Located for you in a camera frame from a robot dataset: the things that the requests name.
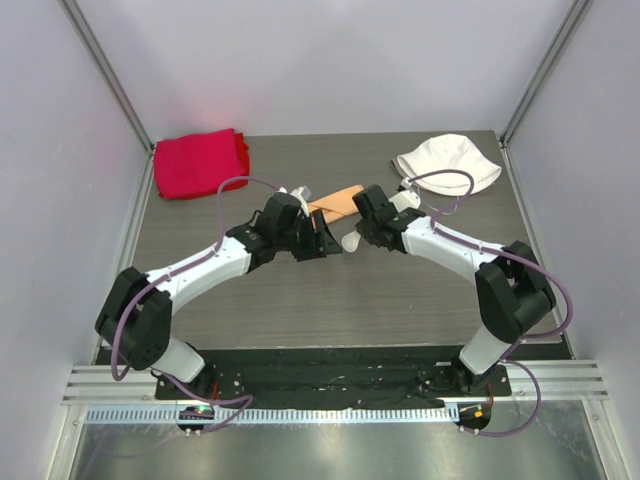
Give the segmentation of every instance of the white hat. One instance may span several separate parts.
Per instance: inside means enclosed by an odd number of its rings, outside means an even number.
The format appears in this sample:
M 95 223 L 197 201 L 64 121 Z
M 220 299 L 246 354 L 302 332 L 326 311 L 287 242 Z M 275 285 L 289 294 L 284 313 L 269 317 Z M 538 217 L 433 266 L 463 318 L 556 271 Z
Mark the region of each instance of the white hat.
M 391 161 L 403 177 L 416 177 L 436 170 L 456 169 L 469 173 L 478 193 L 497 180 L 502 167 L 489 161 L 478 147 L 464 135 L 449 133 L 423 142 L 411 153 L 398 155 Z M 455 173 L 443 173 L 414 182 L 420 188 L 440 195 L 459 197 L 469 188 L 469 180 Z

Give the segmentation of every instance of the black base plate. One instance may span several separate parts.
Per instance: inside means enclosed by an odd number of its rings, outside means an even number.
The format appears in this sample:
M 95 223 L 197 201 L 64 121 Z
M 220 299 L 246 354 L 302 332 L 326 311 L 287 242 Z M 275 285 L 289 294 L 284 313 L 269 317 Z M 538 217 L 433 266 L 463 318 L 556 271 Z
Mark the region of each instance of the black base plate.
M 460 391 L 451 381 L 449 360 L 438 347 L 371 347 L 205 350 L 215 365 L 221 399 L 254 395 L 251 408 L 343 410 L 413 409 L 443 406 L 438 398 L 486 396 L 486 384 Z M 487 377 L 496 397 L 510 396 L 506 369 Z M 185 399 L 164 382 L 158 400 Z

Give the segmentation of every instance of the orange cloth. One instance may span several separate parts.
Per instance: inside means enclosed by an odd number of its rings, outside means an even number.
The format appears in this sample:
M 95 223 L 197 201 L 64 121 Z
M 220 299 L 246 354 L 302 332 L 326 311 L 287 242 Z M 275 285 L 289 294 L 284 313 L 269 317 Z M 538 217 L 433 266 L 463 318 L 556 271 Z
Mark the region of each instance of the orange cloth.
M 356 204 L 353 203 L 353 196 L 362 190 L 364 190 L 362 185 L 345 188 L 344 190 L 309 202 L 309 210 L 313 212 L 321 208 L 325 221 L 327 223 L 335 222 L 341 218 L 353 215 L 358 211 Z

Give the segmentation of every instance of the white wall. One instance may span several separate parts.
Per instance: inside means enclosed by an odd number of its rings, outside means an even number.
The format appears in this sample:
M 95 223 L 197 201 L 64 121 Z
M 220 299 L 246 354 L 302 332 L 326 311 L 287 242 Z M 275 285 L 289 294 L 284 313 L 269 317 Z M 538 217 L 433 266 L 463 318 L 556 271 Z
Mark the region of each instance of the white wall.
M 571 0 L 81 0 L 154 139 L 503 130 Z
M 637 0 L 593 2 L 512 147 L 545 260 L 573 293 L 572 344 L 598 361 L 631 453 L 640 448 L 639 24 Z
M 0 17 L 0 478 L 42 478 L 145 155 L 58 3 Z

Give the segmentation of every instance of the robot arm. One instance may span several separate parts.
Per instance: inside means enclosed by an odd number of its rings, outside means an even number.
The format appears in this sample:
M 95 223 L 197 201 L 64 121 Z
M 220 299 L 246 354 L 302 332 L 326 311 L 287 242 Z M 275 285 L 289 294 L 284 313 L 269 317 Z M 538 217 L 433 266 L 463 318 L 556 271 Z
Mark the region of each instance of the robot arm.
M 482 325 L 452 362 L 458 367 L 461 387 L 480 382 L 502 355 L 555 306 L 555 296 L 543 275 L 482 251 L 482 247 L 504 250 L 537 263 L 528 245 L 486 243 L 438 225 L 439 230 L 480 249 L 461 245 L 435 232 L 424 212 L 415 208 L 399 211 L 396 202 L 387 199 L 377 185 L 355 195 L 354 202 L 363 217 L 356 230 L 367 242 L 432 260 L 476 286 Z
M 133 267 L 124 270 L 116 277 L 98 316 L 96 331 L 113 345 L 118 322 L 131 299 L 166 277 L 132 311 L 119 356 L 134 370 L 151 367 L 190 384 L 194 392 L 205 391 L 213 375 L 211 368 L 194 348 L 171 336 L 171 317 L 210 288 L 269 263 L 277 252 L 290 252 L 298 261 L 340 253 L 322 212 L 309 214 L 305 207 L 300 195 L 278 192 L 269 198 L 254 225 L 245 223 L 230 229 L 215 251 L 213 245 L 146 274 Z

